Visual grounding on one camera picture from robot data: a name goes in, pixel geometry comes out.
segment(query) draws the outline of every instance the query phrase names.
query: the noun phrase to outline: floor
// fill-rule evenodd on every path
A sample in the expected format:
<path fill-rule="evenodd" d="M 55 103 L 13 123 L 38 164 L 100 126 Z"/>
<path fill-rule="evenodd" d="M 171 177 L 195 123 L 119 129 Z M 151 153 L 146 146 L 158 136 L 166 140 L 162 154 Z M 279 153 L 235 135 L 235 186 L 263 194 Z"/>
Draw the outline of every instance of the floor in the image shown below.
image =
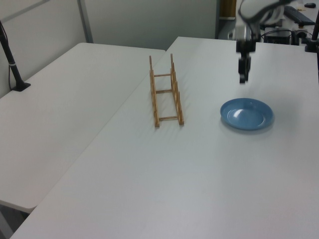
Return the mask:
<path fill-rule="evenodd" d="M 9 239 L 28 214 L 0 205 L 0 239 Z"/>

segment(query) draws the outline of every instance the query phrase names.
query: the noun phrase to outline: black cable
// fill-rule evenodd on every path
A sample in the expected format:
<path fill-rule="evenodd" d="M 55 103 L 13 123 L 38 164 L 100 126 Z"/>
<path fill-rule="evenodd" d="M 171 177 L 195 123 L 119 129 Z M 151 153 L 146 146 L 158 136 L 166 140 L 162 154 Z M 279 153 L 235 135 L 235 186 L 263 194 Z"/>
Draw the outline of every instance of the black cable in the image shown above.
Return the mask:
<path fill-rule="evenodd" d="M 6 32 L 5 32 L 5 29 L 4 29 L 4 27 L 3 27 L 1 21 L 0 21 L 0 27 L 1 27 L 2 31 L 4 32 L 4 36 L 5 36 L 6 41 L 9 42 L 9 41 L 8 41 L 8 36 L 7 36 Z M 10 90 L 12 91 L 11 82 L 10 82 L 10 65 L 8 66 L 8 68 L 9 68 L 9 70 L 8 70 L 8 71 L 9 71 L 9 73 L 8 73 L 8 75 L 9 75 L 9 77 L 8 77 L 8 83 L 9 83 L 9 88 L 10 88 Z"/>
<path fill-rule="evenodd" d="M 9 88 L 10 88 L 10 90 L 12 91 L 12 88 L 11 88 L 11 82 L 10 82 L 10 65 L 9 65 Z"/>
<path fill-rule="evenodd" d="M 4 29 L 1 21 L 0 21 L 0 27 L 3 30 L 3 32 L 4 32 L 4 36 L 5 36 L 6 41 L 8 42 L 8 36 L 6 35 L 5 29 Z"/>
<path fill-rule="evenodd" d="M 268 35 L 268 34 L 271 34 L 271 33 L 275 33 L 275 32 L 280 32 L 280 31 L 289 31 L 289 32 L 293 32 L 293 31 L 291 31 L 291 30 L 273 30 L 273 31 L 268 31 L 268 32 L 266 32 L 266 33 L 264 33 L 264 34 L 262 34 L 261 36 L 263 37 L 263 36 L 266 36 L 266 35 Z"/>

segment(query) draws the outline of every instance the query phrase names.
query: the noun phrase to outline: equipment in background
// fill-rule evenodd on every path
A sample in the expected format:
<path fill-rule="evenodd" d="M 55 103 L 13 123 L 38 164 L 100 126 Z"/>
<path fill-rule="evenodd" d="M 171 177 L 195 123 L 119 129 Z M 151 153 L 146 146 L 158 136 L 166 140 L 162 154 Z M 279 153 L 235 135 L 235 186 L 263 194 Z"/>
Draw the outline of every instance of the equipment in background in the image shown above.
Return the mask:
<path fill-rule="evenodd" d="M 305 46 L 305 51 L 306 52 L 317 52 L 317 48 L 318 48 L 318 33 L 319 33 L 319 11 L 317 14 L 317 18 L 316 18 L 316 23 L 315 23 L 315 27 L 314 27 L 314 31 L 313 31 L 313 35 L 310 38 L 306 38 L 306 46 Z"/>
<path fill-rule="evenodd" d="M 260 24 L 260 29 L 265 31 L 267 27 L 282 27 L 283 26 L 283 19 L 280 19 L 278 22 L 274 24 Z"/>
<path fill-rule="evenodd" d="M 1 42 L 1 45 L 3 47 L 5 56 L 8 60 L 9 66 L 10 66 L 12 73 L 14 75 L 14 78 L 15 78 L 16 85 L 14 88 L 12 88 L 12 90 L 21 92 L 21 91 L 25 90 L 26 88 L 28 88 L 31 84 L 26 83 L 21 79 L 20 73 L 18 71 L 18 68 L 16 66 L 16 63 L 14 61 L 13 55 L 12 55 L 10 47 L 9 47 L 7 35 L 5 33 L 5 30 L 4 30 L 4 27 L 1 23 L 1 21 L 0 21 L 0 42 Z"/>
<path fill-rule="evenodd" d="M 295 23 L 297 23 L 299 27 L 315 24 L 315 22 L 310 20 L 308 17 L 303 15 L 300 11 L 293 8 L 292 6 L 285 6 L 284 14 L 291 20 L 295 21 Z"/>
<path fill-rule="evenodd" d="M 313 3 L 313 2 L 306 3 L 306 4 L 305 4 L 305 7 L 308 7 L 308 8 L 315 8 L 315 7 L 316 7 L 316 4 L 315 4 L 315 3 Z"/>
<path fill-rule="evenodd" d="M 290 44 L 291 33 L 286 28 L 274 28 L 274 27 L 266 27 L 265 28 L 265 43 L 273 43 L 273 44 Z"/>

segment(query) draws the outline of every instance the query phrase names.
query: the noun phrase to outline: table surface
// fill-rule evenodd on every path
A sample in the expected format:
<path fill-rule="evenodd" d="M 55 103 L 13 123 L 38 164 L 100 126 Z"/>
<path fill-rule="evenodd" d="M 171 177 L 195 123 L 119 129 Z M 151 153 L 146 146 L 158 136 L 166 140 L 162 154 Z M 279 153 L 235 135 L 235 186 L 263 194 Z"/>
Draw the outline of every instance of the table surface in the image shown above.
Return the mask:
<path fill-rule="evenodd" d="M 0 204 L 30 212 L 162 50 L 81 43 L 0 99 Z"/>
<path fill-rule="evenodd" d="M 179 37 L 155 73 L 173 53 L 185 125 L 154 128 L 146 77 L 12 239 L 318 238 L 317 56 L 259 43 L 240 85 L 235 48 Z M 220 107 L 240 97 L 267 103 L 273 125 L 224 124 Z M 158 99 L 170 115 L 170 95 Z"/>

